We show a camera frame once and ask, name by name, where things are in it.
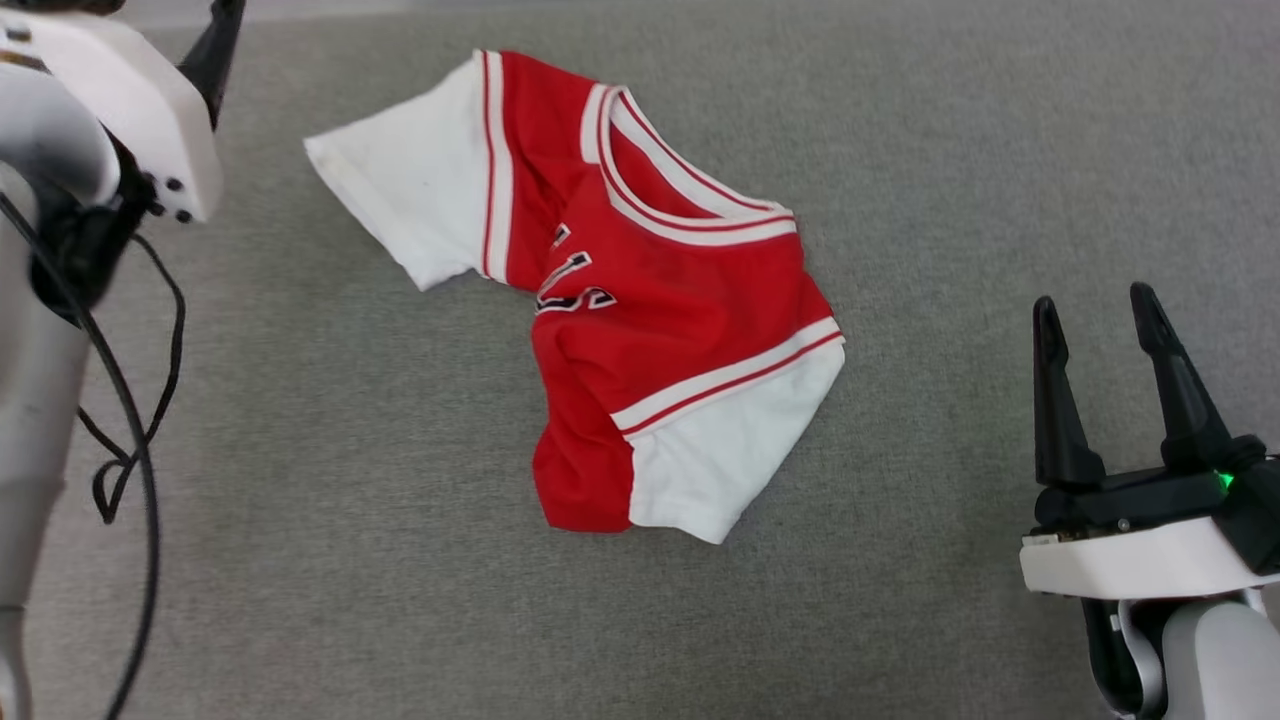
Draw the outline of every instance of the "white sleeve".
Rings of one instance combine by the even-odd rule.
[[[486,92],[476,53],[430,92],[305,142],[324,182],[419,290],[484,266]]]

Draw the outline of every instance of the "red stripe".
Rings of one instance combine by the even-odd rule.
[[[644,208],[641,205],[636,205],[635,202],[631,201],[631,199],[627,196],[627,193],[622,192],[622,187],[623,187],[622,182],[618,178],[613,177],[613,172],[609,169],[609,165],[613,163],[613,156],[611,154],[607,154],[604,151],[604,133],[609,132],[608,128],[605,127],[605,123],[604,123],[604,113],[605,113],[605,109],[608,108],[608,105],[609,105],[609,102],[607,100],[604,102],[600,102],[600,118],[599,118],[598,128],[596,128],[596,133],[595,133],[596,135],[596,137],[595,137],[595,145],[596,145],[598,152],[600,154],[600,167],[604,168],[604,179],[611,186],[613,186],[614,192],[618,193],[618,197],[621,197],[623,200],[623,202],[626,202],[627,205],[630,205],[631,208],[634,208],[637,213],[640,213],[645,218],[649,218],[650,220],[653,220],[653,222],[655,222],[658,224],[666,225],[668,228],[682,229],[682,231],[692,231],[692,232],[701,232],[701,233],[732,232],[732,231],[741,231],[741,229],[756,228],[756,227],[760,227],[760,225],[767,225],[769,223],[794,222],[795,220],[795,218],[791,217],[790,214],[781,214],[781,215],[776,215],[773,218],[764,218],[764,219],[760,219],[760,220],[751,220],[751,222],[740,223],[740,224],[736,224],[736,225],[714,225],[714,227],[692,225],[692,224],[687,224],[686,225],[686,224],[681,224],[681,223],[673,223],[673,222],[671,222],[668,219],[664,219],[664,218],[659,218],[659,217],[654,215],[653,213],[650,213],[648,208]]]
[[[489,204],[486,205],[485,218],[484,218],[484,258],[480,261],[480,272],[484,277],[493,277],[489,274],[489,233],[493,227],[493,174],[494,174],[494,158],[493,158],[493,128],[489,127],[489,53],[481,50],[484,54],[484,140],[489,146]]]
[[[817,348],[817,347],[819,347],[822,345],[826,345],[826,343],[836,340],[837,337],[841,337],[840,331],[836,331],[836,332],[831,333],[829,336],[827,336],[827,337],[824,337],[822,340],[814,341],[814,342],[812,342],[812,343],[801,347],[799,351],[796,351],[795,355],[792,355],[792,356],[790,356],[790,357],[787,357],[785,360],[780,360],[780,361],[774,363],[773,365],[769,365],[768,368],[764,368],[763,370],[756,370],[756,372],[754,372],[754,373],[751,373],[749,375],[742,375],[741,378],[737,378],[736,380],[730,380],[730,382],[723,383],[721,386],[713,387],[713,388],[710,388],[708,391],[703,391],[703,392],[700,392],[698,395],[694,395],[691,397],[681,400],[680,402],[672,405],[671,407],[667,407],[666,410],[662,410],[662,411],[654,414],[652,418],[649,418],[644,423],[640,423],[637,425],[626,428],[626,429],[620,430],[620,432],[623,436],[627,436],[627,434],[631,434],[631,433],[637,433],[637,432],[648,428],[649,425],[657,423],[658,420],[662,420],[663,418],[671,415],[672,413],[675,413],[677,410],[681,410],[684,407],[689,407],[694,402],[698,402],[700,400],[705,400],[705,398],[708,398],[708,397],[710,397],[713,395],[718,395],[721,392],[724,392],[726,389],[735,388],[735,387],[737,387],[737,386],[740,386],[742,383],[751,382],[751,380],[754,380],[754,379],[756,379],[756,378],[759,378],[762,375],[767,375],[767,374],[769,374],[769,373],[772,373],[772,372],[774,372],[774,370],[777,370],[777,369],[780,369],[780,368],[782,368],[785,365],[790,365],[791,363],[795,363],[796,360],[799,360],[800,357],[803,357],[804,355],[806,355],[809,351],[812,351],[812,350],[814,350],[814,348]]]
[[[689,173],[689,176],[691,178],[694,178],[695,181],[698,181],[701,184],[707,186],[708,190],[714,191],[721,197],[723,197],[723,199],[726,199],[726,200],[728,200],[731,202],[736,202],[736,204],[741,205],[742,208],[750,208],[753,210],[764,210],[764,211],[774,210],[774,208],[769,208],[768,205],[756,205],[754,202],[744,202],[741,199],[733,197],[731,193],[726,192],[724,188],[722,188],[722,187],[717,186],[716,183],[710,182],[707,178],[705,173],[703,173],[701,170],[699,170],[696,168],[692,168],[687,163],[685,163],[685,160],[680,155],[676,155],[676,152],[660,137],[658,137],[658,132],[653,128],[653,126],[650,126],[645,120],[644,115],[641,115],[635,109],[635,106],[631,105],[631,100],[627,97],[626,92],[621,94],[620,97],[622,97],[622,104],[626,105],[627,110],[631,113],[631,117],[636,119],[636,123],[639,123],[641,128],[644,128],[645,133],[648,133],[649,137],[652,137],[653,141],[658,143],[658,147],[662,147],[663,151],[672,160],[675,160],[677,165],[680,165],[686,173]]]

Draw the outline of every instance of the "gray surface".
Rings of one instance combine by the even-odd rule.
[[[691,160],[803,218],[850,361],[724,547],[549,530],[529,299],[475,277],[415,292],[310,172],[303,136],[425,91],[472,46],[631,85]],[[1057,299],[1112,469],[1155,462],[1162,436],[1135,278],[1230,427],[1280,441],[1277,67],[1263,1],[250,28],[227,210],[152,231],[192,311],[133,716],[1098,716],[1076,605],[1018,569],[1030,306]],[[145,397],[166,307],[137,258],[104,307]],[[113,413],[100,374],[86,402]],[[136,618],[141,515],[97,527],[100,456],[81,438],[38,579],[44,717],[99,714]]]

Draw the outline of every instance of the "white stripe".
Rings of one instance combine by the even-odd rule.
[[[669,240],[675,240],[677,242],[685,242],[689,245],[712,245],[712,246],[736,245],[740,242],[754,242],[758,240],[768,240],[772,237],[777,237],[780,234],[785,234],[787,232],[795,232],[795,217],[791,214],[791,211],[782,208],[781,205],[774,205],[778,209],[771,211],[753,210],[749,208],[735,206],[736,214],[735,217],[731,218],[680,218],[677,215],[662,213],[644,204],[635,195],[635,192],[632,192],[632,190],[627,187],[626,182],[622,178],[622,173],[618,172],[617,164],[613,159],[613,142],[609,138],[609,127],[612,124],[612,115],[614,114],[613,109],[618,102],[618,95],[621,92],[622,88],[620,87],[609,90],[608,95],[604,99],[604,104],[602,106],[599,117],[599,127],[596,131],[598,132],[596,137],[600,143],[600,164],[603,167],[602,172],[604,172],[608,177],[613,178],[613,182],[608,182],[608,178],[605,179],[605,187],[609,191],[611,204],[618,211],[631,218],[632,220],[637,222],[649,232],[653,232],[655,234],[659,234]],[[645,149],[644,145],[637,145],[637,147],[640,147],[641,151],[645,151],[646,155],[649,155],[650,151],[655,151],[657,149],[657,146],[652,142],[652,138],[648,150]],[[660,163],[659,158],[664,158],[666,161],[671,163],[671,158],[664,156],[660,152],[657,156],[649,155],[649,158],[655,167],[658,167],[658,164]],[[689,188],[673,184],[673,190],[676,190],[686,199],[689,199],[690,202],[704,205],[698,202],[694,197],[689,196],[687,193]],[[699,190],[701,190],[703,192],[708,192],[705,187],[700,187]],[[639,209],[641,208],[644,209],[644,213],[640,213]],[[773,232],[772,234],[768,233],[762,234],[760,228],[748,228],[745,231],[724,229],[728,225],[740,225],[742,223],[749,223],[753,220],[768,220],[768,219],[788,223],[788,227],[791,229],[777,231]],[[682,227],[675,228],[671,225],[682,225]],[[773,225],[771,224],[764,227],[771,228]]]
[[[724,217],[732,217],[733,213],[741,214],[744,210],[748,213],[763,213],[759,205],[763,205],[773,211],[786,211],[786,208],[772,202],[769,200],[756,200],[754,197],[748,197],[733,188],[726,186],[724,183],[717,181],[716,178],[708,176],[705,172],[694,167],[692,163],[686,160],[680,152],[676,152],[667,141],[658,135],[658,131],[645,117],[644,110],[636,102],[634,95],[630,90],[623,88],[622,95],[626,97],[628,104],[616,102],[609,113],[609,119],[613,127],[626,136],[636,147],[639,147],[649,161],[662,173],[662,177],[667,179],[684,195],[690,202],[698,205],[703,210],[709,213],[717,213]]]
[[[502,54],[485,53],[489,59],[489,141],[493,145],[493,205],[489,208],[489,277],[507,282],[507,252],[511,247],[511,213],[516,197],[515,172],[511,147],[507,146],[507,127],[503,123]]]
[[[782,363],[783,360],[787,360],[792,355],[800,352],[809,345],[838,332],[840,325],[836,324],[835,318],[818,320],[817,323],[813,323],[791,336],[791,338],[782,345],[765,350],[755,357],[748,357],[746,360],[718,370],[703,373],[695,378],[678,382],[666,389],[650,395],[626,410],[612,414],[611,418],[613,418],[613,424],[617,425],[620,430],[626,432],[628,428],[640,425],[654,415],[658,415],[675,405],[680,405],[690,397],[695,397],[726,383],[740,380],[750,374],[759,373],[765,368],[777,365],[778,363]]]
[[[604,102],[604,94],[609,86],[596,83],[591,94],[586,96],[586,108],[582,109],[582,126],[580,142],[582,145],[582,161],[590,165],[600,164],[600,145],[595,140],[595,123],[600,120],[600,104]]]

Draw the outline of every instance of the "red and white shirt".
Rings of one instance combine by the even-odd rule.
[[[556,527],[722,542],[844,365],[792,213],[692,168],[623,87],[476,51],[306,147],[419,288],[534,293]]]

